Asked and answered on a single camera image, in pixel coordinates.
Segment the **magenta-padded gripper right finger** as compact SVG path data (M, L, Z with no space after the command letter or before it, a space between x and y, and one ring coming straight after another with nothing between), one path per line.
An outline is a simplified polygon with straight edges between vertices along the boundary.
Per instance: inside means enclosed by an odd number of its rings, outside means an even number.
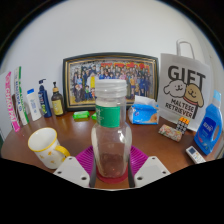
M143 187L170 174L156 156L148 157L132 146L128 162L128 181L131 188Z

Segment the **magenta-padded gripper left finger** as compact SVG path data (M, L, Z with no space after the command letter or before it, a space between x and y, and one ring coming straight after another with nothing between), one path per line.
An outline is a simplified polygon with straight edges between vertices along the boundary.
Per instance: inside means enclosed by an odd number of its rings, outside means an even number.
M93 147L88 147L76 157L67 157L54 172L54 175L84 188L94 188L96 182L96 164Z

